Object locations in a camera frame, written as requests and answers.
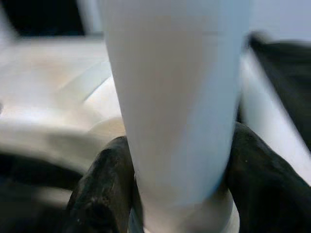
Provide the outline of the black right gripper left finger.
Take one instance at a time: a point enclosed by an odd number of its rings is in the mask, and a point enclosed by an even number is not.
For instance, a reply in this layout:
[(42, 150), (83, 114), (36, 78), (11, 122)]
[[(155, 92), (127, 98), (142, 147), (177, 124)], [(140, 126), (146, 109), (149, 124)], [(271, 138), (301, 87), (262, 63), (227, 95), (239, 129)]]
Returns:
[(134, 168), (126, 136), (110, 141), (78, 182), (66, 208), (64, 233), (125, 233)]

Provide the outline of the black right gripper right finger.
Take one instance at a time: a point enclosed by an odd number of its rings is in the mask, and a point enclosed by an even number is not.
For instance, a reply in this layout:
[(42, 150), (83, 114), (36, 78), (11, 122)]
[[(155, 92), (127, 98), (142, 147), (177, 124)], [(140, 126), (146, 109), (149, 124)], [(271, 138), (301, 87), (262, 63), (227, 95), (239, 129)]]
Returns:
[(227, 187), (241, 233), (309, 233), (311, 187), (250, 128), (237, 122)]

